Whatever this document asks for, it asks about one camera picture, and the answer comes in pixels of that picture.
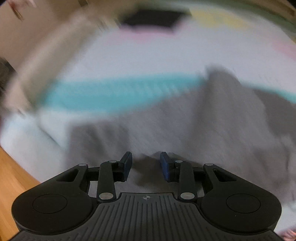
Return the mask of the person's right hand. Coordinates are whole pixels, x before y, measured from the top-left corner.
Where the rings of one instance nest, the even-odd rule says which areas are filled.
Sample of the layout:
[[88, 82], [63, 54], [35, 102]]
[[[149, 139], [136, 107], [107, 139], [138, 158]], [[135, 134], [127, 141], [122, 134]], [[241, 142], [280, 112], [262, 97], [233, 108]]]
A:
[[286, 230], [280, 236], [284, 241], [296, 241], [295, 230]]

